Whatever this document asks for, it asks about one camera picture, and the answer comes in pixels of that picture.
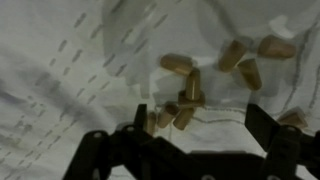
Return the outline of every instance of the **white cloth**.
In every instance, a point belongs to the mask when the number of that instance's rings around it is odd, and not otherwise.
[[[0,1],[0,179],[61,179],[86,132],[112,134],[133,120],[139,103],[152,110],[176,101],[184,80],[158,64],[169,52],[193,57],[207,104],[184,132],[170,125],[156,135],[186,152],[263,155],[243,126],[250,91],[236,74],[214,67],[225,43],[239,36],[252,47],[270,33],[292,38],[297,58],[257,57],[265,83],[259,105],[275,118],[299,106],[307,114],[305,132],[319,130],[319,1],[277,0],[277,9],[254,2],[124,0],[114,8],[111,0]],[[128,178],[121,168],[110,177]]]

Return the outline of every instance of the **black mechanism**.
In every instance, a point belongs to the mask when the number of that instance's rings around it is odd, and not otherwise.
[[[105,180],[119,165],[141,180],[294,180],[299,179],[297,164],[320,178],[320,131],[311,137],[293,126],[280,126],[257,105],[248,105],[245,126],[266,158],[241,152],[186,154],[142,130],[146,110],[139,105],[134,123],[111,136],[87,133],[63,180]]]

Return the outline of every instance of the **white fabric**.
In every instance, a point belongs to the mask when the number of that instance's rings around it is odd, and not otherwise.
[[[159,56],[169,52],[194,58],[207,104],[185,131],[170,125],[156,135],[186,152],[264,155],[243,126],[250,91],[235,82],[236,74],[214,67],[225,43],[239,36],[246,36],[252,48],[270,33],[292,38],[297,58],[257,57],[264,82],[259,105],[275,118],[299,106],[307,114],[305,132],[314,134],[320,128],[319,1],[300,6],[295,0],[290,8],[288,0],[277,0],[277,9],[266,6],[267,0],[223,2],[127,0],[127,11],[108,16],[115,4],[111,0],[0,1],[0,179],[61,179],[86,132],[112,134],[118,124],[133,120],[139,103],[153,110],[176,101],[184,80],[158,64]],[[257,12],[246,15],[246,8]],[[128,20],[129,13],[142,19]],[[312,179],[303,168],[299,175]],[[119,168],[110,179],[132,178]]]

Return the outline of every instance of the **black machine part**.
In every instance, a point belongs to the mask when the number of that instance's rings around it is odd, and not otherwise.
[[[119,165],[141,180],[293,180],[299,179],[297,164],[320,178],[319,133],[311,137],[280,126],[256,105],[248,106],[245,125],[268,153],[265,159],[242,152],[186,154],[142,130],[146,110],[139,105],[134,123],[110,136],[104,131],[87,133],[63,180],[105,180]]]

